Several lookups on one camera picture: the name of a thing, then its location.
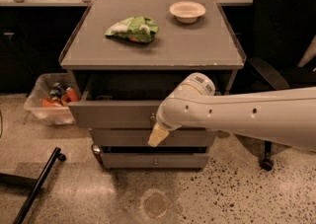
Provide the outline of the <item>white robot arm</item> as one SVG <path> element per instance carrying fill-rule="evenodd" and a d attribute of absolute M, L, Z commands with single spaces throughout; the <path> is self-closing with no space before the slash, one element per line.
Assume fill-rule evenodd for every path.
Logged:
<path fill-rule="evenodd" d="M 159 106 L 148 144 L 158 146 L 182 126 L 315 151 L 316 88 L 217 96 L 207 76 L 193 73 Z"/>

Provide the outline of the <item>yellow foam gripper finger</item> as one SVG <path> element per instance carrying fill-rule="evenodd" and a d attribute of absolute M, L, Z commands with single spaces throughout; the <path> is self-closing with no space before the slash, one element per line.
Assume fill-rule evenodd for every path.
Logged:
<path fill-rule="evenodd" d="M 156 123 L 149 136 L 148 145 L 151 147 L 157 147 L 165 138 L 168 137 L 168 135 L 169 131 Z"/>

